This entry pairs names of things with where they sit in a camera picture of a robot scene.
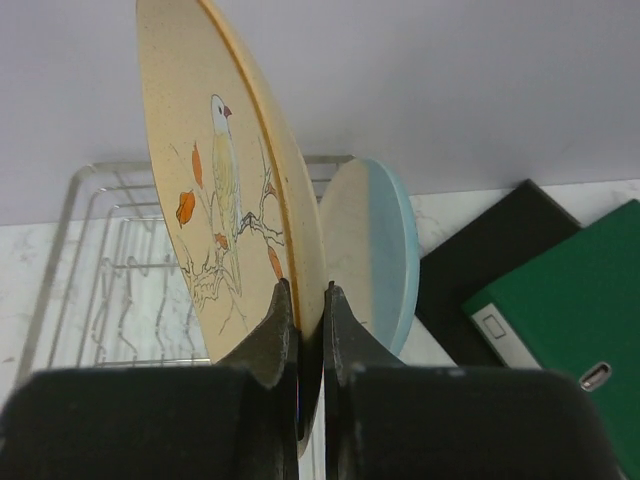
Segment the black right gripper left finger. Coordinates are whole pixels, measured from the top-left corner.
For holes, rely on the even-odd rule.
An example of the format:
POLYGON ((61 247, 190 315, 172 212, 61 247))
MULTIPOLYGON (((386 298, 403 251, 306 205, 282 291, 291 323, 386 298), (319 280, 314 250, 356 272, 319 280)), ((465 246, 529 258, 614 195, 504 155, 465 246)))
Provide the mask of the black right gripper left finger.
POLYGON ((298 334, 289 285, 210 366, 33 374, 1 413, 5 479, 295 479, 298 334))

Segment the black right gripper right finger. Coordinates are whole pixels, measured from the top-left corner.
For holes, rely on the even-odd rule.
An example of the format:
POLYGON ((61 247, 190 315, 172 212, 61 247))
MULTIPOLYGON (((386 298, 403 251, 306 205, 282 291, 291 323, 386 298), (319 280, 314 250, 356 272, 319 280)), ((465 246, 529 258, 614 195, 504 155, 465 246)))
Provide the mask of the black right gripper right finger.
POLYGON ((619 479, 596 409, 544 370, 400 361, 330 285, 324 310, 330 479, 619 479))

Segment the metal wire dish rack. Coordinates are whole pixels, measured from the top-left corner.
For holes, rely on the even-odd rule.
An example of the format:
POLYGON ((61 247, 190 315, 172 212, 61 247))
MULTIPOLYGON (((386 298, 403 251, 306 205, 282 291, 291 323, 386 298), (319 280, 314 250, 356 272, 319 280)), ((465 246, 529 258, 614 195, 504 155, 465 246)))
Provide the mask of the metal wire dish rack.
POLYGON ((15 380, 209 361, 147 161, 82 167, 56 225, 15 380))

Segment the blue and beige plate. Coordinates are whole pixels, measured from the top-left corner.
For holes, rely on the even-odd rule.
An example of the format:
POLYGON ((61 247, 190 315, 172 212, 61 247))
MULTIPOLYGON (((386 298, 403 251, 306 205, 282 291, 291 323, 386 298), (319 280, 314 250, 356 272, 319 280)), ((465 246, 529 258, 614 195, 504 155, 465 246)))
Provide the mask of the blue and beige plate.
POLYGON ((420 245, 406 187, 384 163, 340 166, 319 204, 329 279, 356 320, 399 355, 414 318, 420 245))

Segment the beige bird plate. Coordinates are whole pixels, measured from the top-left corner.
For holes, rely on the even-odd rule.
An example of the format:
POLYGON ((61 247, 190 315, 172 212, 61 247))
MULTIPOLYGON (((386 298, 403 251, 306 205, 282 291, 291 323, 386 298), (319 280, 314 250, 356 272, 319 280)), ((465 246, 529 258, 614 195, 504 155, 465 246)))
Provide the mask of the beige bird plate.
POLYGON ((289 285, 310 355, 328 286, 318 202, 259 66, 211 1, 140 1, 138 61, 154 182, 212 362, 289 285))

